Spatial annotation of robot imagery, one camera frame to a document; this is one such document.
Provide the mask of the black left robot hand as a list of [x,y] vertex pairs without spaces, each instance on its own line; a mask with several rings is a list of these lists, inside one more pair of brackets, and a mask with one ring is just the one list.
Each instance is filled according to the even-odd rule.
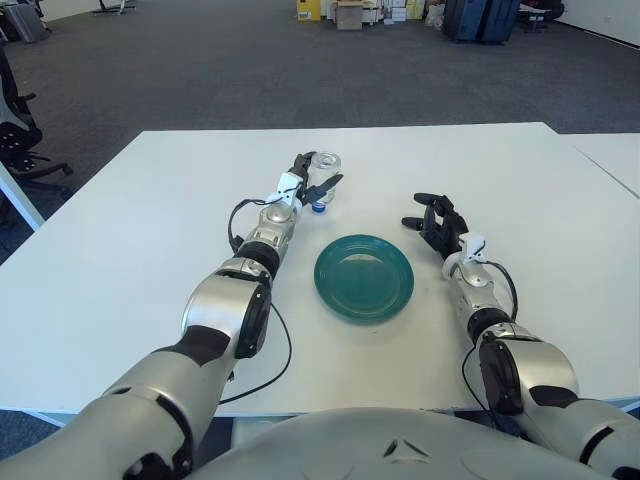
[[296,197],[303,205],[326,206],[335,196],[342,180],[342,160],[333,152],[307,152],[298,154],[290,172],[302,179]]

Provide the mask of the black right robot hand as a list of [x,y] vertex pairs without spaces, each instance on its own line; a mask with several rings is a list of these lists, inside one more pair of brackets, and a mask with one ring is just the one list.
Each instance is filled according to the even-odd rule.
[[403,217],[401,224],[419,233],[419,236],[443,260],[459,252],[459,236],[469,232],[464,218],[455,210],[454,204],[446,195],[415,193],[413,199],[425,206],[420,217]]

